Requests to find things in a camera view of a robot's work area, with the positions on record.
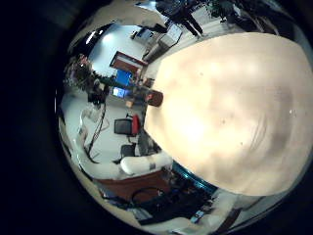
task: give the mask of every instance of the person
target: person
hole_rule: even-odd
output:
[[[173,22],[185,26],[197,39],[206,36],[201,26],[180,0],[156,0],[156,9],[164,16],[169,17]]]

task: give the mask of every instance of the office chair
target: office chair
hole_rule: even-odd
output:
[[[131,116],[126,115],[126,118],[116,119],[114,121],[114,133],[115,134],[124,134],[127,136],[128,141],[130,137],[135,137],[140,130],[140,121],[137,115]]]

